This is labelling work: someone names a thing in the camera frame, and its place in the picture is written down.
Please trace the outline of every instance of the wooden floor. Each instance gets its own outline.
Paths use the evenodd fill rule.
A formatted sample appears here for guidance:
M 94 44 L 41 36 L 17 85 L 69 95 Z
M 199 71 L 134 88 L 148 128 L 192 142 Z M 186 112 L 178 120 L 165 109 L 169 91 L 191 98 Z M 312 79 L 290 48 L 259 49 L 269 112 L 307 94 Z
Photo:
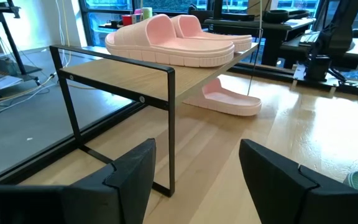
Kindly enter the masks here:
M 225 88 L 247 93 L 249 78 L 221 75 Z M 358 170 L 358 96 L 253 78 L 262 100 L 253 117 L 190 105 L 177 108 L 176 185 L 172 198 L 152 190 L 144 223 L 260 223 L 242 176 L 241 139 L 256 141 L 328 177 Z M 157 140 L 155 180 L 167 185 L 167 112 L 147 107 L 87 145 L 113 159 L 147 138 Z M 22 184 L 70 184 L 104 164 L 74 151 Z

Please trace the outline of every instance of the gray floor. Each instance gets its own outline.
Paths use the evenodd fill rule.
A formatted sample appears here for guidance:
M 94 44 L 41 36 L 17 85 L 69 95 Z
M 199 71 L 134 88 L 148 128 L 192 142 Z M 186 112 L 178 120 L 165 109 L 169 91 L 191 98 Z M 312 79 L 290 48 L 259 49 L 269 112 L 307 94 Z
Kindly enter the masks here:
M 30 50 L 27 51 L 26 56 L 37 67 L 43 69 L 43 73 L 31 74 L 37 75 L 41 82 L 44 82 L 47 76 L 55 71 L 48 50 Z M 24 55 L 22 60 L 24 64 L 32 65 Z M 70 66 L 90 60 L 94 59 L 72 55 Z M 45 85 L 56 82 L 55 78 Z M 13 95 L 35 86 L 33 81 L 22 83 L 1 91 L 1 95 Z M 0 113 L 0 172 L 72 133 L 59 85 L 54 85 L 49 90 L 49 93 L 35 95 L 30 100 Z M 70 93 L 81 127 L 131 102 L 100 90 L 70 87 Z

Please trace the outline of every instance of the red cup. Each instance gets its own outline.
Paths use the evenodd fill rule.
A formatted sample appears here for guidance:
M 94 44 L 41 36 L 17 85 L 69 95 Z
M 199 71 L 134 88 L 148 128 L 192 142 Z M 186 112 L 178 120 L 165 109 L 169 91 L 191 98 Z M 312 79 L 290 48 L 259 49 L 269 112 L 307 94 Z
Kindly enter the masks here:
M 122 15 L 122 24 L 124 26 L 128 26 L 132 24 L 132 16 L 131 15 Z

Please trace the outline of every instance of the pink slide sandal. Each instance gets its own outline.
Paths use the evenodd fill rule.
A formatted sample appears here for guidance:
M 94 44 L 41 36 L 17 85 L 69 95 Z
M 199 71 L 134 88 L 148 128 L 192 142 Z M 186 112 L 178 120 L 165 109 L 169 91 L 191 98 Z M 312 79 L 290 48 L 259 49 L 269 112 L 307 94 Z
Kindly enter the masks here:
M 251 48 L 251 35 L 220 35 L 203 32 L 197 17 L 192 15 L 180 15 L 171 19 L 175 27 L 177 37 L 198 40 L 228 40 L 233 42 L 235 52 L 241 52 Z
M 231 41 L 178 38 L 172 21 L 159 14 L 108 34 L 106 48 L 112 55 L 187 67 L 215 67 L 234 56 Z
M 262 101 L 222 88 L 219 78 L 202 87 L 200 93 L 183 101 L 186 104 L 239 116 L 252 116 L 259 113 Z

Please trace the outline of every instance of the wooden shelf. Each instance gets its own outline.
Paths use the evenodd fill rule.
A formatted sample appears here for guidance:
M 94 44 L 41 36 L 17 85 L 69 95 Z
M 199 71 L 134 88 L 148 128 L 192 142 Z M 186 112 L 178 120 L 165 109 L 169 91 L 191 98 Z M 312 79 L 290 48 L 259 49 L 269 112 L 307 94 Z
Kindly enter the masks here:
M 252 47 L 249 50 L 235 53 L 232 61 L 220 67 L 191 68 L 169 65 L 175 69 L 176 105 L 251 54 L 257 49 L 257 46 L 257 43 L 252 43 Z M 167 74 L 159 70 L 109 59 L 95 60 L 67 67 L 63 70 L 84 78 L 168 101 Z

